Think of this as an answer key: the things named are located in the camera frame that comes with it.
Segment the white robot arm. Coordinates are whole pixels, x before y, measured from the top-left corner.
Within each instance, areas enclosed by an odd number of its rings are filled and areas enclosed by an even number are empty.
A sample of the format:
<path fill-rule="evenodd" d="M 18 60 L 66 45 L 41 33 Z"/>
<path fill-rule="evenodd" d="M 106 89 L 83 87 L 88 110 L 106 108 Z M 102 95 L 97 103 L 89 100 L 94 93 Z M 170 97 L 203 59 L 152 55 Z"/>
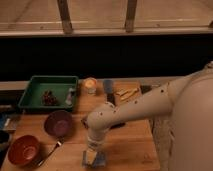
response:
<path fill-rule="evenodd" d="M 168 114 L 169 171 L 213 171 L 213 61 L 120 106 L 105 102 L 88 114 L 87 146 L 101 148 L 110 127 Z"/>

